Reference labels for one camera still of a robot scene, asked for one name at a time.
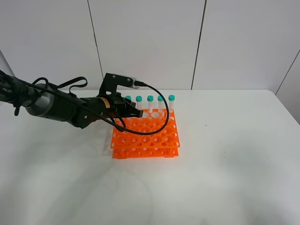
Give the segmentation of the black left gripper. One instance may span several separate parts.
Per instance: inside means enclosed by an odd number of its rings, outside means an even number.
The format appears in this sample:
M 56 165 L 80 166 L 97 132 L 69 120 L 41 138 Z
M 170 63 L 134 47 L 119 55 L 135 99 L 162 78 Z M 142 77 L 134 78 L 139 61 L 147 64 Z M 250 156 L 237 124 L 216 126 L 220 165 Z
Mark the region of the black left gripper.
M 141 118 L 143 116 L 143 110 L 138 110 L 135 102 L 120 94 L 117 94 L 116 98 L 112 98 L 111 95 L 100 95 L 93 99 L 96 102 L 96 113 L 106 119 L 110 117 L 113 119 Z

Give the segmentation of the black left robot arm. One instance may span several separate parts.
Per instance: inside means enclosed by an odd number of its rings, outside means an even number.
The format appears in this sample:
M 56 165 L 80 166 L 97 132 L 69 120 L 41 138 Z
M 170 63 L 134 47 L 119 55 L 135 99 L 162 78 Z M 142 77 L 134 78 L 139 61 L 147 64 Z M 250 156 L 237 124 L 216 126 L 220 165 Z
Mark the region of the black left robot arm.
M 85 80 L 85 77 L 77 77 L 55 85 L 41 77 L 27 83 L 1 72 L 0 100 L 12 104 L 15 115 L 24 107 L 32 116 L 67 122 L 81 129 L 102 118 L 142 117 L 143 113 L 136 104 L 117 92 L 118 86 L 136 87 L 136 79 L 107 73 L 96 97 L 79 98 L 74 93 L 61 91 L 63 87 L 72 88 L 75 82 Z

